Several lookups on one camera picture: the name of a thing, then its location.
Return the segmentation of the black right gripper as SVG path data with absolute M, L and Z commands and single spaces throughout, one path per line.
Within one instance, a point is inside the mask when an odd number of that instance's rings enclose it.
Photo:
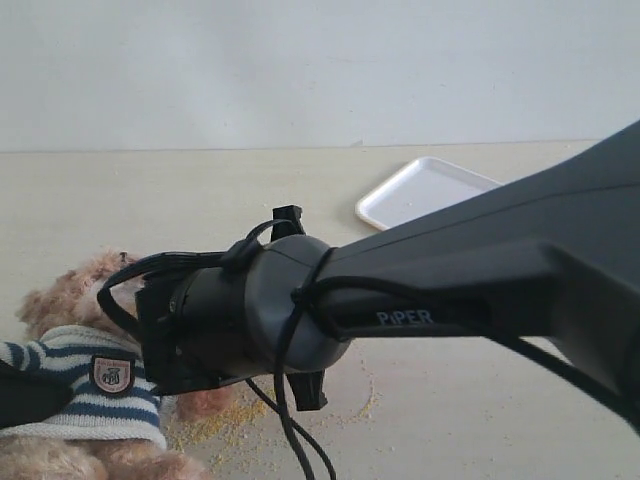
M 301 291 L 327 246 L 306 236 L 302 210 L 278 207 L 225 252 L 164 252 L 135 265 L 139 337 L 164 394 L 286 379 L 299 411 L 322 409 L 326 355 Z

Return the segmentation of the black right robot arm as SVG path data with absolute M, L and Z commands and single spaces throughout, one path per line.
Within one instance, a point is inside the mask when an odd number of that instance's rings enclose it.
M 303 234 L 160 254 L 138 293 L 163 395 L 296 375 L 301 409 L 356 338 L 490 339 L 639 422 L 639 128 L 339 248 Z

